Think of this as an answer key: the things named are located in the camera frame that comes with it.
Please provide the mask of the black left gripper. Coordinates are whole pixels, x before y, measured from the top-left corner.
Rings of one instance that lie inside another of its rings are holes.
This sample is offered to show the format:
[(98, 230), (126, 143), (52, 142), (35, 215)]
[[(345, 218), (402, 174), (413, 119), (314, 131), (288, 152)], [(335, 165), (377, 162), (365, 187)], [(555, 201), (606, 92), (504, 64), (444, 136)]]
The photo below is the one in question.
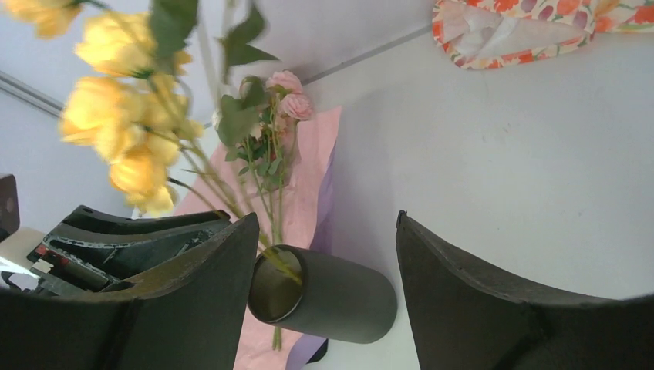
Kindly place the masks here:
[[(43, 233), (21, 225), (2, 174), (1, 367), (232, 368), (259, 224), (230, 223), (222, 210), (130, 219), (80, 205)], [(97, 293), (37, 295), (83, 291)]]

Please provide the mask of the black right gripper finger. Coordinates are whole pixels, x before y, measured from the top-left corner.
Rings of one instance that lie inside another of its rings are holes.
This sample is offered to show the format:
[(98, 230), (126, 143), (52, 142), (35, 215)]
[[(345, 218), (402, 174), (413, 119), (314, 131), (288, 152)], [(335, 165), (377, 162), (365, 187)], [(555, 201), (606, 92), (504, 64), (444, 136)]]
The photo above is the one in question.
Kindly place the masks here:
[(653, 298), (613, 300), (512, 274), (401, 211), (396, 250), (422, 369), (651, 369)]

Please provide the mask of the purple pink wrapping paper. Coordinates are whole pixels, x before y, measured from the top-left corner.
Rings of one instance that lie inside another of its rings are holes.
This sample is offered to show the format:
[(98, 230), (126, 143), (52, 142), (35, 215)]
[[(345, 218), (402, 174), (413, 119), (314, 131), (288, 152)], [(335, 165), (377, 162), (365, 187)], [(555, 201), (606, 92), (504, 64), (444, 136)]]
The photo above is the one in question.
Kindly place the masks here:
[[(282, 216), (283, 243), (331, 253), (332, 249), (332, 208), (333, 208), (333, 172), (332, 164), (335, 144), (339, 134), (342, 107), (337, 106), (328, 111), (316, 113), (310, 121), (299, 123), (295, 164), (292, 166), (290, 181), (283, 188)], [(234, 190), (239, 205), (245, 208), (243, 197), (237, 188), (236, 173), (240, 170), (236, 164), (225, 163), (226, 150), (219, 142), (214, 129), (207, 128), (201, 139), (203, 149), (211, 154), (211, 162), (219, 174)], [(170, 170), (173, 178), (180, 180), (204, 195), (212, 204), (227, 209), (223, 202), (209, 191), (208, 187), (190, 173), (191, 165), (180, 159)], [(260, 198), (256, 197), (256, 188), (252, 180), (246, 183), (246, 191), (253, 208), (258, 213), (261, 229), (269, 233), (270, 222), (264, 215)], [(194, 193), (178, 188), (179, 204), (174, 215), (192, 214), (207, 210), (207, 206)], [(234, 369), (302, 369), (309, 359), (325, 343), (325, 338), (303, 335), (296, 331), (284, 329), (281, 338), (281, 350), (272, 349), (274, 328), (257, 320), (246, 309), (235, 358)]]

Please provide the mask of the artificial flower bunch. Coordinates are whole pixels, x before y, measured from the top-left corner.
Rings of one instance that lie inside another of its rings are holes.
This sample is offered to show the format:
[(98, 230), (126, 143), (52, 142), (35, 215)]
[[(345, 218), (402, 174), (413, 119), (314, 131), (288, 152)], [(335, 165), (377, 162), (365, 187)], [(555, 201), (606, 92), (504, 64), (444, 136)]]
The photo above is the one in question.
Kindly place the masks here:
[(237, 94), (220, 97), (213, 118), (226, 147), (224, 160), (235, 175), (234, 202), (257, 213), (261, 256), (294, 282), (299, 276), (282, 262), (277, 246), (284, 240), (282, 205), (298, 159), (298, 125), (312, 116), (300, 78), (282, 70), (267, 79), (244, 77)]

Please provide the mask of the yellow rose stem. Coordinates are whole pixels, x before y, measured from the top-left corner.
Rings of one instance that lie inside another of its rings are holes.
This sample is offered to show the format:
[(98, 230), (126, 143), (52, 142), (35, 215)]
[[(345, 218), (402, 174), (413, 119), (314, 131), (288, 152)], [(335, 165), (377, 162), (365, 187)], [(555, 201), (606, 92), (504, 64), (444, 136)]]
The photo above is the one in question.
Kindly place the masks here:
[[(107, 164), (113, 187), (142, 214), (158, 215), (176, 204), (180, 182), (170, 177), (169, 170), (184, 157), (191, 172), (229, 212), (242, 215), (244, 209), (234, 202), (234, 187), (201, 149), (204, 128), (190, 117), (192, 96), (182, 80), (192, 60), (187, 41), (201, 23), (199, 2), (152, 1), (140, 13), (118, 12), (105, 1), (1, 3), (4, 12), (32, 25), (41, 39), (65, 35), (88, 7), (99, 14), (86, 20), (74, 52), (93, 74), (76, 82), (60, 113), (62, 141), (92, 147)], [(266, 26), (254, 2), (241, 22), (224, 22), (217, 69), (211, 65), (207, 40), (201, 42), (214, 114), (222, 95), (238, 93), (240, 85), (230, 84), (234, 67), (272, 60), (271, 54), (254, 46)]]

